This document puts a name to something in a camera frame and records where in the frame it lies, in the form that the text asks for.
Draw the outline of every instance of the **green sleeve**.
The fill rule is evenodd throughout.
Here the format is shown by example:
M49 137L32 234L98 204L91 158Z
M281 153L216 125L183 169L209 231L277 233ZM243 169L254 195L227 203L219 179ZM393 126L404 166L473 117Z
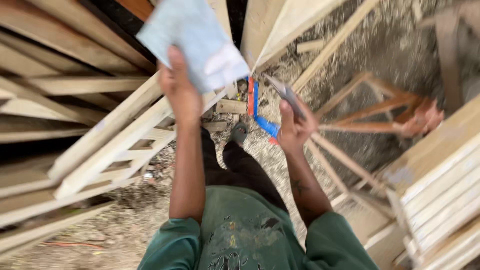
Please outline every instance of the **green sleeve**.
M192 218L169 219L155 232L137 270L192 270L200 252L198 222Z
M310 270L377 270L347 220L334 212L315 219L305 240L305 266Z

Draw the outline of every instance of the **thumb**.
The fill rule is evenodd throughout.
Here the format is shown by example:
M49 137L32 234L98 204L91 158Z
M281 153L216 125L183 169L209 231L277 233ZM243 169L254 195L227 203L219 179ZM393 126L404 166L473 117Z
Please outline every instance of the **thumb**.
M170 65L172 66L173 77L177 81L188 79L185 58L183 57L182 52L176 46L172 45L169 47L168 59L170 60Z
M282 128L293 128L293 110L285 100L280 101L280 114L282 115Z

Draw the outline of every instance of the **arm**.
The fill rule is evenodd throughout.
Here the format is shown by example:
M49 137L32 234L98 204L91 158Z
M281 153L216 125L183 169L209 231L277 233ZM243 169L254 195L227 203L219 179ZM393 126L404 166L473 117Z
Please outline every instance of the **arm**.
M202 97L188 79L181 52L170 47L172 70L160 65L160 86L177 122L177 158L169 218L193 218L199 224L205 207L205 179L200 141Z
M290 105L284 100L280 101L282 126L277 137L287 158L293 199L308 228L316 218L333 210L303 154L303 144L316 130L318 123L307 106L302 102L299 104L306 120L294 118Z

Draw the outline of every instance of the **foot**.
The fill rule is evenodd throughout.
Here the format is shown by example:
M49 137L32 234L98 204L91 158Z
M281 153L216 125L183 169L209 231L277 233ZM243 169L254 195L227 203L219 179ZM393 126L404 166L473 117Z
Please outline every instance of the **foot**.
M236 142L240 147L243 145L243 142L247 138L248 135L248 128L247 125L241 122L237 122L235 126L233 126L232 133L230 134L229 141Z

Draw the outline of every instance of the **green sweatshirt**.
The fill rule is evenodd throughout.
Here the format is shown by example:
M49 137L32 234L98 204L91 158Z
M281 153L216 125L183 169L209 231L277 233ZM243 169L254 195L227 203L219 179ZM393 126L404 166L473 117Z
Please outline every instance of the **green sweatshirt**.
M138 270L376 270L344 217L328 212L298 243L288 214L257 192L209 186L202 225L169 219L153 236Z

